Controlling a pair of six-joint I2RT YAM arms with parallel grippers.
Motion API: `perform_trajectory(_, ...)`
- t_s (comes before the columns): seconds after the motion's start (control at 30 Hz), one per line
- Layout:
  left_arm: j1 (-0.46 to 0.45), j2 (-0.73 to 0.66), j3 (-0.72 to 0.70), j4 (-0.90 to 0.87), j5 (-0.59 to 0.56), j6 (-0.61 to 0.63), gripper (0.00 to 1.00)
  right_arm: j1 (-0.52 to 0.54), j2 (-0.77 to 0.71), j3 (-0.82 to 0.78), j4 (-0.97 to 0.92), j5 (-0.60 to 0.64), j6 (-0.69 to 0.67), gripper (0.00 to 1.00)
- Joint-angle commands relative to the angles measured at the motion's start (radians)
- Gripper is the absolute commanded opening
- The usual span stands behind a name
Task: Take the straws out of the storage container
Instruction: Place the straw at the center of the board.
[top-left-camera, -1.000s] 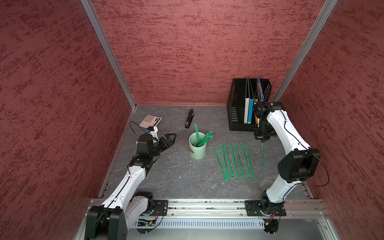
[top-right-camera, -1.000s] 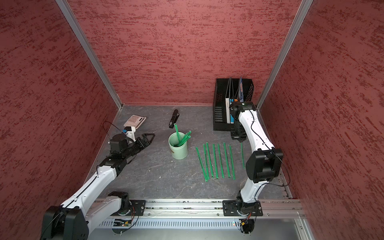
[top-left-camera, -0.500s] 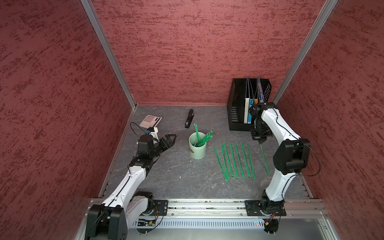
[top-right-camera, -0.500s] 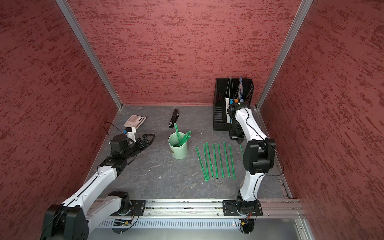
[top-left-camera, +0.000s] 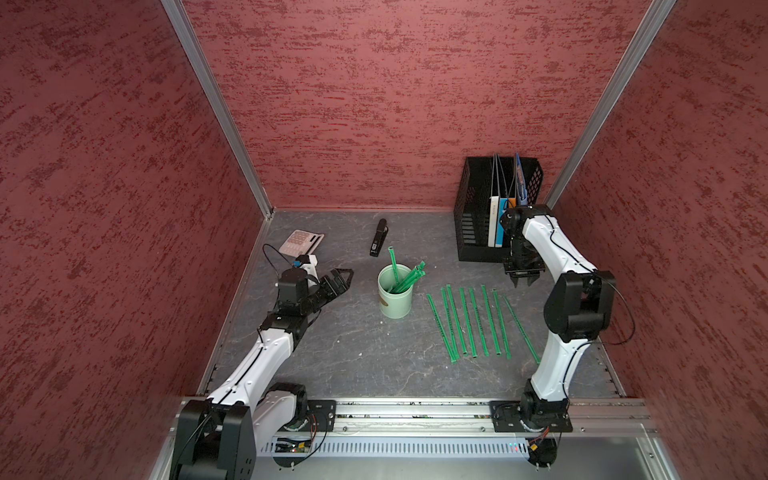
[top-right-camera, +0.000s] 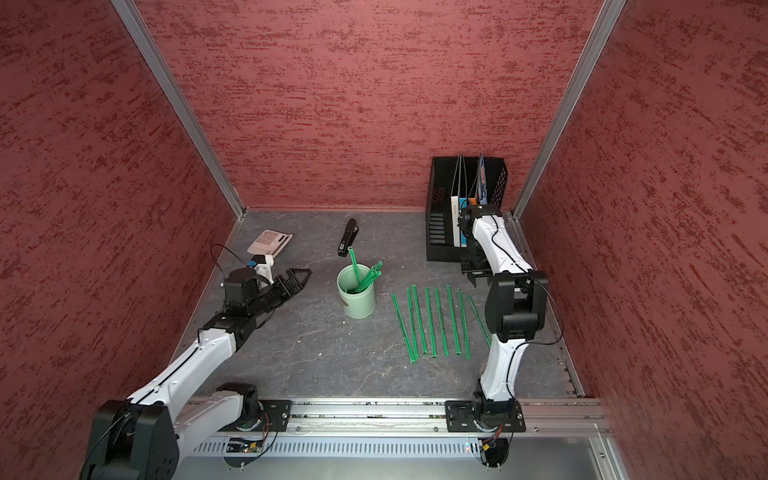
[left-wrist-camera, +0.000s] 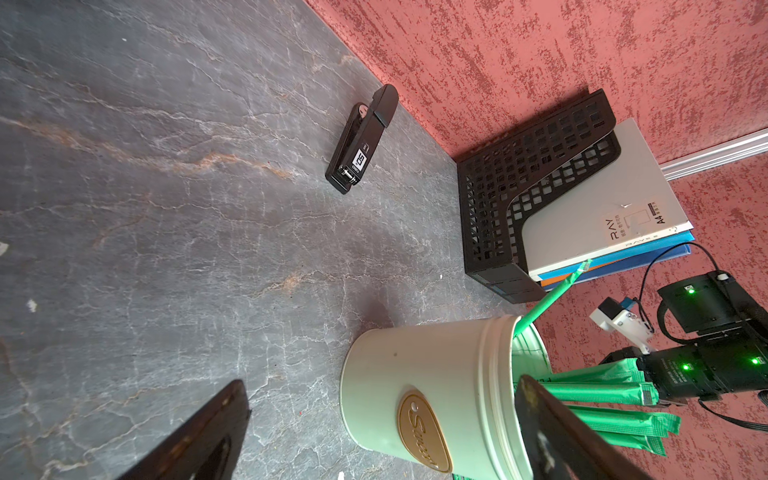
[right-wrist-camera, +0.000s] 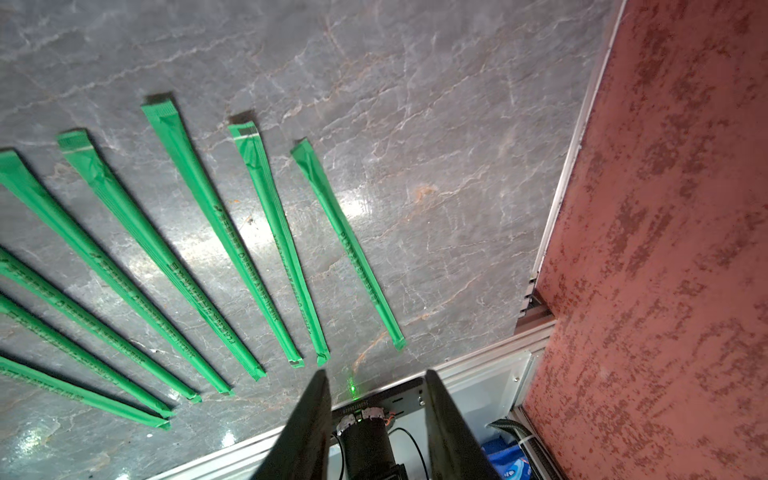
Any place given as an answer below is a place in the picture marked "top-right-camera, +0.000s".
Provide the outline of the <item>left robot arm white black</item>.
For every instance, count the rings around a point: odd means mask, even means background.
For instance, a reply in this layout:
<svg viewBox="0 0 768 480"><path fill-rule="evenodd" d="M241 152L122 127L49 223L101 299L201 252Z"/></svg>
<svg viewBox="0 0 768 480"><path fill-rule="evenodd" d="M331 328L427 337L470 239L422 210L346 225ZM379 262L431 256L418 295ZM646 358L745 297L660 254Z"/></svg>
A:
<svg viewBox="0 0 768 480"><path fill-rule="evenodd" d="M289 401L262 402L255 386L228 382L202 403L188 402L311 275L308 268L289 268L274 279L252 267L232 271L223 284L222 309L188 349L127 399L98 409L80 478L170 479L186 456L224 427L263 434L262 449L269 451L287 428Z"/></svg>

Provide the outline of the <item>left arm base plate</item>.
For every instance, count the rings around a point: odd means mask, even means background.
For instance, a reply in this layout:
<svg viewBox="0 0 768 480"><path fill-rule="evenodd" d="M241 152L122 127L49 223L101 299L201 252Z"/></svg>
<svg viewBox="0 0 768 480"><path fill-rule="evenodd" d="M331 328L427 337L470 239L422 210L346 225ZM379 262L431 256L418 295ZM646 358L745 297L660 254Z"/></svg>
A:
<svg viewBox="0 0 768 480"><path fill-rule="evenodd" d="M288 428L293 402L291 400L262 399L259 401L265 424L270 433L283 433Z"/></svg>

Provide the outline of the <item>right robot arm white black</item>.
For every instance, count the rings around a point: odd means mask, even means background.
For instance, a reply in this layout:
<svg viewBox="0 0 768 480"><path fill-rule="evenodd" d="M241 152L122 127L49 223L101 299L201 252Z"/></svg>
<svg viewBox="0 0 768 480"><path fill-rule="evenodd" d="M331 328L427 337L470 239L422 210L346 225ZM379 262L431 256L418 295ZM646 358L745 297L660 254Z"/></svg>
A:
<svg viewBox="0 0 768 480"><path fill-rule="evenodd" d="M548 281L516 248L497 207L470 204L461 210L458 225L467 241L470 272L481 270L488 277L484 315L491 346L473 411L479 428L495 431L517 418L515 382L526 348L544 327Z"/></svg>

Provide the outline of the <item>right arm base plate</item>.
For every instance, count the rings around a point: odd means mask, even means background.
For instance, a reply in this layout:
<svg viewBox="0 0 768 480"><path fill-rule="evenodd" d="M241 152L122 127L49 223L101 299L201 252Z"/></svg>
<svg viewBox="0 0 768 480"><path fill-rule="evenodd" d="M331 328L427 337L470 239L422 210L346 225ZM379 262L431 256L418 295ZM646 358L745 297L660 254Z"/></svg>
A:
<svg viewBox="0 0 768 480"><path fill-rule="evenodd" d="M522 433L526 431L521 405L507 401L446 401L445 419L449 432Z"/></svg>

